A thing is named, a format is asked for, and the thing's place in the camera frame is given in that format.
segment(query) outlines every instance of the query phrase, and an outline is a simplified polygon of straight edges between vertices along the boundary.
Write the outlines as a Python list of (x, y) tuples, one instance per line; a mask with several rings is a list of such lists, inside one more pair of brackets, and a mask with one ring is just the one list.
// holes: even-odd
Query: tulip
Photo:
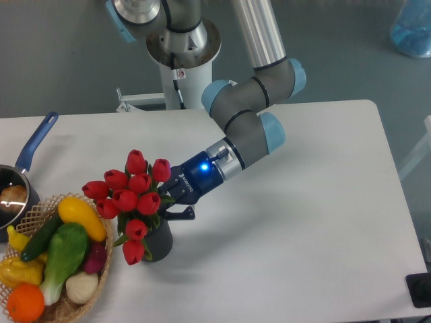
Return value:
[(132, 240), (141, 240), (147, 235), (148, 228), (144, 222), (138, 219), (130, 220), (126, 225), (126, 236)]
[(145, 193), (150, 186), (151, 177), (145, 173), (134, 175), (129, 179), (129, 188), (137, 194)]
[(123, 244), (123, 254), (127, 264), (131, 266), (142, 260), (145, 247), (139, 240), (127, 240)]
[(86, 197), (97, 201), (103, 200), (109, 195), (109, 186), (101, 180), (88, 182), (82, 186), (82, 190)]
[(166, 159), (156, 159), (152, 170), (156, 182), (166, 182), (170, 178), (170, 164)]
[(132, 190), (116, 190), (112, 195), (114, 205), (124, 212), (129, 212), (136, 208), (137, 201), (137, 194)]
[(141, 196), (136, 208), (142, 215), (152, 215), (157, 212), (161, 202), (159, 194), (151, 192)]
[(141, 174), (147, 169), (147, 163), (139, 150), (132, 150), (127, 156), (126, 169), (129, 174)]
[(100, 216), (107, 220), (112, 220), (121, 213), (121, 210), (114, 205), (111, 199), (98, 201), (96, 208)]
[(113, 190), (120, 190), (127, 186), (129, 178), (119, 170), (109, 170), (105, 172), (104, 178), (108, 186)]

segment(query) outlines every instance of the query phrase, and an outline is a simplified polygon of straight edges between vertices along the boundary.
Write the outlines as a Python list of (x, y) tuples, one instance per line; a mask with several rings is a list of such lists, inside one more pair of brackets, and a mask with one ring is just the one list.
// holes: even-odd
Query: pan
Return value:
[(25, 173), (30, 170), (36, 148), (53, 127), (59, 115), (49, 112), (28, 139), (15, 166), (0, 164), (0, 242), (7, 242), (7, 227), (14, 227), (27, 211), (40, 201)]

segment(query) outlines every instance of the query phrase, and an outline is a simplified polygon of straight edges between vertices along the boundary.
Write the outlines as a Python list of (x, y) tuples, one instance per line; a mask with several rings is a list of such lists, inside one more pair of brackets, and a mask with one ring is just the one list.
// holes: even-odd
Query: yellow bell pepper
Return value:
[[(9, 244), (13, 249), (21, 253), (26, 244), (30, 241), (30, 238), (24, 234), (21, 234), (20, 232), (17, 232), (12, 225), (8, 226), (6, 230), (7, 235), (9, 236)], [(44, 252), (38, 257), (38, 260), (46, 264), (47, 258), (47, 253)]]
[(20, 257), (9, 257), (0, 262), (0, 281), (10, 289), (22, 283), (39, 286), (43, 278), (43, 264), (32, 260), (22, 262)]
[(106, 229), (102, 220), (89, 204), (77, 197), (65, 197), (59, 203), (59, 215), (64, 223), (79, 223), (94, 241), (102, 242), (106, 239)]

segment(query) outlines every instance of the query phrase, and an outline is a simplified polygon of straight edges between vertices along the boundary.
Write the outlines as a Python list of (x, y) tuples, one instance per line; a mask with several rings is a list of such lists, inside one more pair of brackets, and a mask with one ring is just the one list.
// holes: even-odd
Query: fruit basket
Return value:
[[(79, 198), (80, 200), (87, 202), (87, 204), (89, 204), (89, 206), (93, 208), (95, 213), (98, 214), (94, 203), (86, 196), (72, 193), (69, 193), (67, 195), (53, 196), (50, 199), (46, 199), (45, 202), (40, 202), (38, 205), (33, 206), (32, 210), (28, 211), (26, 213), (26, 216), (21, 220), (21, 223), (17, 225), (16, 232), (19, 232), (31, 238), (33, 234), (37, 230), (39, 230), (40, 227), (57, 212), (60, 201), (62, 201), (67, 196), (74, 196), (75, 198)], [(103, 242), (107, 257), (103, 268), (98, 272), (98, 285), (95, 292), (92, 294), (91, 298), (86, 303), (77, 304), (72, 302), (68, 298), (65, 287), (63, 286), (60, 299), (53, 305), (45, 306), (44, 312), (41, 317), (39, 317), (39, 319), (34, 322), (75, 322), (76, 320), (79, 320), (94, 305), (108, 276), (108, 270), (112, 260), (112, 249), (114, 240), (111, 221), (105, 220), (103, 218), (100, 219), (107, 233), (106, 239)], [(3, 259), (19, 255), (20, 253), (17, 250), (13, 249), (10, 244), (8, 244)], [(11, 291), (12, 290), (10, 288), (6, 287), (3, 284), (0, 284), (0, 305), (3, 307), (3, 314), (6, 315), (9, 320), (13, 321), (11, 316), (9, 315), (9, 312), (7, 311), (7, 299)]]

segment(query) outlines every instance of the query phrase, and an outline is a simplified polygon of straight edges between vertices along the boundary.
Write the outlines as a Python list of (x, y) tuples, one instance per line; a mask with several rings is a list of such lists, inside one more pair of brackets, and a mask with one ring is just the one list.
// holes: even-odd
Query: garlic bulb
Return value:
[(87, 274), (80, 272), (66, 280), (66, 292), (68, 298), (76, 304), (85, 304), (92, 297), (99, 284), (96, 273)]

